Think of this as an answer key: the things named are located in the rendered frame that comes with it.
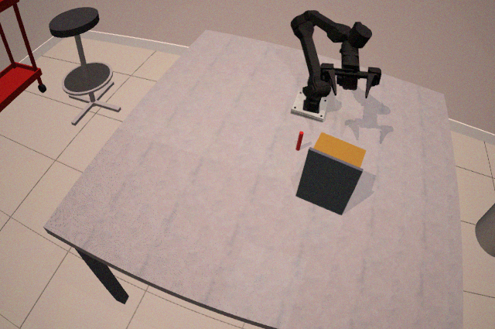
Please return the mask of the red peg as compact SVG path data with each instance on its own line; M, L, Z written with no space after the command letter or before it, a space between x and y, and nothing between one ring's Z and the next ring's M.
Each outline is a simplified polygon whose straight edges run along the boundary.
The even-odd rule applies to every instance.
M297 150L297 151L300 150L300 146L301 146L301 143L302 143L303 133L304 132L302 132L302 131L299 132L299 137L298 137L297 145L296 145L296 148L295 148L295 150Z

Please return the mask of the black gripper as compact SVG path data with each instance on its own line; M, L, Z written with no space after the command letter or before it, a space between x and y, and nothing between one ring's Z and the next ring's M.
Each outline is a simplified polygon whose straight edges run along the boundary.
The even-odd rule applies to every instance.
M337 87L335 75L352 78L366 78L367 87L365 98L367 98L370 88L380 84L381 69L378 67L368 67L368 72L360 71L359 54L354 51L345 51L341 54L341 57L341 68L334 68L333 63L320 64L320 80L328 82L336 96Z

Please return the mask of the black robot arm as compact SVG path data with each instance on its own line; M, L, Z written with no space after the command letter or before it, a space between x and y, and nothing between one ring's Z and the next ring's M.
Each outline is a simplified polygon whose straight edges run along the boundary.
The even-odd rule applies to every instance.
M345 51L358 53L358 48L364 48L372 37L372 32L361 22L355 22L353 28L350 28L347 25L333 22L316 10L305 11L291 21L292 31L301 42L309 71L308 86L302 88L302 93L306 96L306 99L303 100L303 111L319 114L321 98L330 94L331 86L328 82L320 80L321 67L312 38L314 26L327 32L327 36L333 43L342 43L341 54ZM355 91L359 79L337 75L336 84L343 86L344 90Z

